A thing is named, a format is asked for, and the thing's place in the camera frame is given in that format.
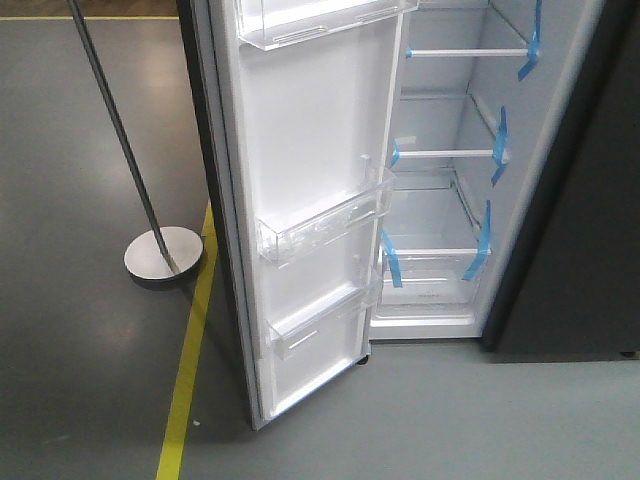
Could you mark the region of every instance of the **round metal base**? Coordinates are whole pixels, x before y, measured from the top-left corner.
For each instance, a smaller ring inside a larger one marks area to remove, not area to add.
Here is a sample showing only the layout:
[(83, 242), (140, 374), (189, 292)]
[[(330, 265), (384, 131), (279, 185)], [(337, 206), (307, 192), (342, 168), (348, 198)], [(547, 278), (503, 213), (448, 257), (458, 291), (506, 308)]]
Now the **round metal base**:
[(160, 253), (153, 231), (136, 238), (124, 252), (129, 273), (142, 280), (162, 281), (176, 278), (196, 266), (202, 256), (200, 236), (182, 227), (162, 227), (164, 242), (173, 259), (173, 268)]

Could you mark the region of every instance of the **gray floor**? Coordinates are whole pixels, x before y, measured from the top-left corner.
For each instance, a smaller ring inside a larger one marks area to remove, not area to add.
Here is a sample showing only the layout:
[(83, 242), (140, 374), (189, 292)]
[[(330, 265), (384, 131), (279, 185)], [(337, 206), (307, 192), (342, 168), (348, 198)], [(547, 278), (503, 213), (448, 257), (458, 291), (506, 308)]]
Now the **gray floor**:
[[(207, 195), (177, 22), (91, 22), (163, 225)], [(154, 478), (193, 277), (136, 285), (148, 230), (70, 21), (0, 21), (0, 478)]]
[[(199, 231), (177, 24), (91, 28), (162, 223)], [(152, 479), (193, 278), (145, 289), (121, 265), (145, 220), (71, 23), (0, 22), (0, 65), (0, 478)], [(376, 345), (252, 432), (223, 288), (183, 479), (640, 473), (640, 363), (508, 363), (473, 342)]]

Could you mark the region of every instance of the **blue tape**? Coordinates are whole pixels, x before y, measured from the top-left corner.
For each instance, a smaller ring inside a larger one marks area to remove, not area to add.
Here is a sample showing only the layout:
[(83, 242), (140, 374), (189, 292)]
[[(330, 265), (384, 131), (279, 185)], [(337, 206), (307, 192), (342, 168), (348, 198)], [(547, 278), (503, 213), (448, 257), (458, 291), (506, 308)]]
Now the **blue tape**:
[(473, 280), (482, 265), (484, 265), (489, 258), (489, 255), (491, 255), (491, 202), (487, 200), (487, 213), (484, 217), (484, 223), (482, 224), (482, 231), (480, 232), (478, 254), (462, 279), (466, 281)]
[(507, 122), (507, 109), (502, 107), (500, 109), (500, 126), (498, 127), (498, 134), (496, 135), (496, 143), (493, 146), (493, 159), (498, 166), (496, 173), (491, 177), (491, 184), (495, 187), (502, 174), (507, 169), (507, 164), (504, 161), (505, 151), (507, 148), (507, 142), (509, 141), (509, 124)]
[(391, 156), (391, 166), (393, 167), (400, 160), (400, 150), (398, 150), (398, 144), (393, 142), (393, 155)]
[(393, 281), (393, 288), (402, 288), (402, 270), (400, 269), (400, 261), (398, 260), (398, 254), (393, 246), (391, 237), (382, 231), (382, 245), (389, 257), (389, 271), (391, 272), (391, 280)]
[(529, 61), (518, 72), (518, 80), (524, 80), (536, 68), (540, 60), (540, 40), (542, 36), (542, 0), (536, 0), (536, 20), (527, 57)]

